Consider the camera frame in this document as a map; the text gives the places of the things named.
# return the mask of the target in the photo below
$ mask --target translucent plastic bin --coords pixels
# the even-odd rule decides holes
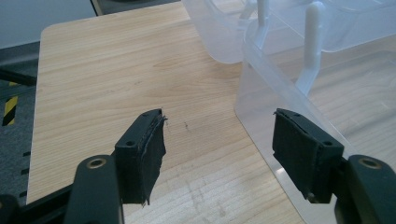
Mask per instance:
[[[181,1],[209,55],[221,63],[242,62],[243,37],[255,18],[256,0]]]
[[[304,36],[305,10],[313,0],[271,0],[272,12]],[[394,0],[320,0],[326,7],[322,50],[334,52],[396,34]]]
[[[305,39],[288,25],[276,26],[275,15],[262,28],[258,21],[249,25],[235,113],[304,221],[335,223],[335,197],[331,204],[309,203],[274,158],[273,114],[277,108],[300,113],[340,141],[344,157],[364,154],[396,170],[396,35],[320,57],[323,36],[315,34],[325,7],[315,5],[320,10],[310,14]],[[298,87],[305,74],[314,74],[313,85]]]
[[[244,33],[257,17],[257,0],[181,0],[207,52],[221,63],[243,60]],[[285,25],[304,36],[304,12],[313,0],[270,0]],[[322,50],[347,49],[396,34],[394,0],[320,0],[326,7]]]

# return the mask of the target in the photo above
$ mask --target plastic container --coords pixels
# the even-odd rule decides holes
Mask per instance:
[[[305,9],[301,35],[259,4],[259,19],[246,30],[235,113],[304,221],[335,223],[335,201],[306,201],[273,157],[273,114],[300,113],[340,141],[344,157],[365,154],[396,170],[396,35],[321,53],[327,7]]]
[[[305,10],[313,0],[274,0],[272,12],[304,36]],[[396,34],[394,0],[320,0],[325,6],[323,51],[335,52]]]
[[[243,60],[244,33],[257,17],[257,0],[181,0],[207,52],[221,63]],[[271,0],[278,20],[304,36],[304,13],[313,0]],[[320,0],[326,7],[322,50],[334,52],[396,34],[394,0]]]
[[[181,0],[209,55],[221,63],[243,60],[242,43],[257,18],[256,0]]]

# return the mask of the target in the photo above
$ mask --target white plastic peg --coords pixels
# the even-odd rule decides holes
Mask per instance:
[[[259,26],[254,38],[254,43],[257,47],[259,47],[259,49],[262,49],[269,26],[268,18],[270,16],[270,1],[257,0],[257,13]]]
[[[311,3],[305,12],[304,68],[296,81],[297,88],[306,96],[320,70],[321,49],[324,32],[325,6]]]

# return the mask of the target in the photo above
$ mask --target hazard tape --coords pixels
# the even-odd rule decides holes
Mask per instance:
[[[9,86],[17,85],[17,83],[10,82]],[[4,108],[3,126],[8,126],[15,123],[15,112],[17,110],[18,96],[9,98],[6,101]]]

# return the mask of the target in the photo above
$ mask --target wooden table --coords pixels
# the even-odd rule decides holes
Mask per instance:
[[[46,29],[27,201],[162,108],[161,175],[150,206],[124,206],[128,223],[301,223],[233,111],[241,67],[207,55],[181,3]]]

